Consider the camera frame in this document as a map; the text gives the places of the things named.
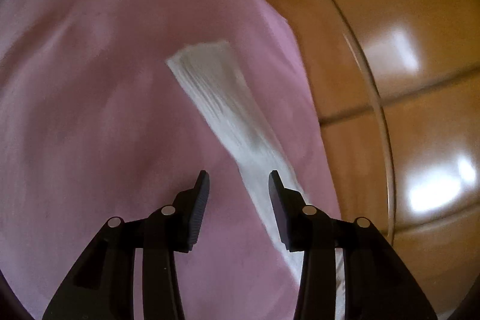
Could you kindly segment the pink bedspread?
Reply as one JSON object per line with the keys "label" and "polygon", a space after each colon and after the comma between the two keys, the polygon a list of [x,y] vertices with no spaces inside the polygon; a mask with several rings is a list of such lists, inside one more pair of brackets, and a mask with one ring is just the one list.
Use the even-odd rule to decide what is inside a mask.
{"label": "pink bedspread", "polygon": [[220,41],[287,157],[324,150],[265,0],[1,0],[1,272],[35,319],[108,218],[147,217],[227,158],[168,67]]}

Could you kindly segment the white knitted sweater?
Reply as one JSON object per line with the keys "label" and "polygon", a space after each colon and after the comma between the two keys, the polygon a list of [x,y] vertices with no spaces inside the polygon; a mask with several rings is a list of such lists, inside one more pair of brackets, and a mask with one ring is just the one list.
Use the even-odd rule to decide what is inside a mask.
{"label": "white knitted sweater", "polygon": [[211,170],[211,203],[199,246],[181,260],[187,317],[290,319],[303,256],[280,241],[268,177],[279,171],[288,187],[338,216],[320,139],[299,138],[306,155],[287,157],[223,41],[187,47],[168,67],[228,154]]}

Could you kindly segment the wooden wardrobe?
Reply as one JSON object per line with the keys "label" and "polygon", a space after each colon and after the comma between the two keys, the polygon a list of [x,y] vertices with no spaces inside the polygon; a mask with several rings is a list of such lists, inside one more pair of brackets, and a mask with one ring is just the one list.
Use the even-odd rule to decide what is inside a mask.
{"label": "wooden wardrobe", "polygon": [[267,0],[295,32],[343,218],[441,319],[479,276],[479,0]]}

